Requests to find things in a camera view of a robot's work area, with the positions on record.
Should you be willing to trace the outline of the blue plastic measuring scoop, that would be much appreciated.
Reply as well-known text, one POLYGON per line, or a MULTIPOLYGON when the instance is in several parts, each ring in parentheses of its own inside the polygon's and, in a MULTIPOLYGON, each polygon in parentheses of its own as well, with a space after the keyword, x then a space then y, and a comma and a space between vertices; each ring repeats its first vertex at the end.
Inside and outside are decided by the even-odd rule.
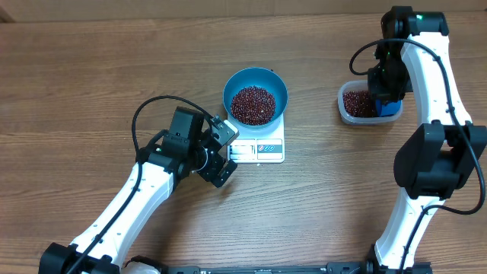
POLYGON ((402 102, 400 100, 397 102, 383 102, 381 100, 375 100, 375 108, 379 117, 396 115, 401 106, 402 102))

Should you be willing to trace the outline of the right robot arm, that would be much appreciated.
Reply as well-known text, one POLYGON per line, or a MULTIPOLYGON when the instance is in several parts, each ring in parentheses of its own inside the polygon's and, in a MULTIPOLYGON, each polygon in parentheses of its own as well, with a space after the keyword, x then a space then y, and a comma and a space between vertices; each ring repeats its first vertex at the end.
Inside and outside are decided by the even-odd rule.
POLYGON ((449 29, 441 12, 415 12, 393 6, 380 21, 383 37, 374 42, 378 64, 368 70, 368 90, 381 104, 414 94, 417 130, 396 153, 393 175, 399 194, 384 233, 376 241, 366 273, 430 273, 428 263, 414 262, 415 250, 429 222, 470 174, 486 185, 479 158, 486 147, 486 127, 473 124, 463 106, 449 60, 449 29))

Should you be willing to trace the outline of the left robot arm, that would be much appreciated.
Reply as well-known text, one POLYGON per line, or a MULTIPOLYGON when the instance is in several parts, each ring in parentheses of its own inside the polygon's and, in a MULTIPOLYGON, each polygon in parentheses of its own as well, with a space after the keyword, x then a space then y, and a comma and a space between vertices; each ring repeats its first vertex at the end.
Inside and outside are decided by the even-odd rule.
POLYGON ((40 259, 39 271, 56 273, 166 273, 163 264, 143 256, 126 258, 148 219, 190 173, 221 187, 236 169, 219 151, 239 135, 228 120, 176 108, 163 129, 137 154, 123 188, 98 219, 68 246, 52 243, 40 259))

